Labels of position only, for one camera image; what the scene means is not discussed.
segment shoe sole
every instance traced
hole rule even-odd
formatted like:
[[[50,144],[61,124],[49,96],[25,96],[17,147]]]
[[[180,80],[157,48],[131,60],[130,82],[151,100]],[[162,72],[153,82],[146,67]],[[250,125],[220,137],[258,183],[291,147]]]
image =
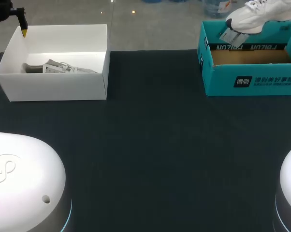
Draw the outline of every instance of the shoe sole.
[[[271,21],[277,21],[277,22],[286,22],[286,21],[291,21],[291,11],[288,12],[284,12],[282,14],[279,14],[278,16],[276,16],[274,19],[272,19]],[[241,33],[241,34],[259,34],[262,31],[263,26],[267,23],[263,23],[261,25],[259,25],[258,27],[255,28],[251,28],[251,29],[247,29],[247,30],[235,30],[232,28],[232,19],[227,19],[226,20],[226,25],[229,29]]]
[[[28,65],[27,63],[22,64],[22,70],[25,73],[43,73],[43,66],[42,65]]]

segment teal shoe box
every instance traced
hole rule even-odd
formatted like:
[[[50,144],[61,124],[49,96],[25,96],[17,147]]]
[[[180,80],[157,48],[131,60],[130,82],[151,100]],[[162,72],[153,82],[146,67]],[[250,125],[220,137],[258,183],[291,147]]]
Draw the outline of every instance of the teal shoe box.
[[[291,95],[291,21],[268,22],[236,48],[225,21],[204,21],[198,60],[208,96]]]

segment table surface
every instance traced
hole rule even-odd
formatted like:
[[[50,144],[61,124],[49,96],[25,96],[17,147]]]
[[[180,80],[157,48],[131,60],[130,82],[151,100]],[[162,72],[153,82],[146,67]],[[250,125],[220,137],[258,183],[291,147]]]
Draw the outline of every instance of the table surface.
[[[207,97],[196,50],[112,52],[108,100],[0,88],[0,131],[57,151],[77,232],[272,232],[291,96]]]

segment shoe tag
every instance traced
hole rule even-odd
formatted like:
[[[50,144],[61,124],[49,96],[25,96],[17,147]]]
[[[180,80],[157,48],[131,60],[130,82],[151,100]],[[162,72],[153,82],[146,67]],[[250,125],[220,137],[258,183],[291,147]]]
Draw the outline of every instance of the shoe tag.
[[[247,40],[248,37],[248,34],[241,34],[227,28],[221,35],[220,39],[238,48]]]
[[[65,73],[63,69],[50,65],[50,64],[44,64],[43,65],[43,73]]]
[[[227,13],[232,8],[232,0],[221,1],[218,6],[218,13]]]

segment shoe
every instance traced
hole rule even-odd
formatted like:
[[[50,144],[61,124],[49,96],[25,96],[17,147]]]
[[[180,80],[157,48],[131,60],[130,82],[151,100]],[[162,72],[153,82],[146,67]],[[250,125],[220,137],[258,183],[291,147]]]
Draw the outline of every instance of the shoe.
[[[226,18],[226,25],[240,33],[258,34],[268,21],[291,20],[291,0],[251,0]]]
[[[23,63],[22,69],[26,73],[97,73],[91,69],[78,68],[65,62],[58,63],[51,59],[44,65],[35,66]]]

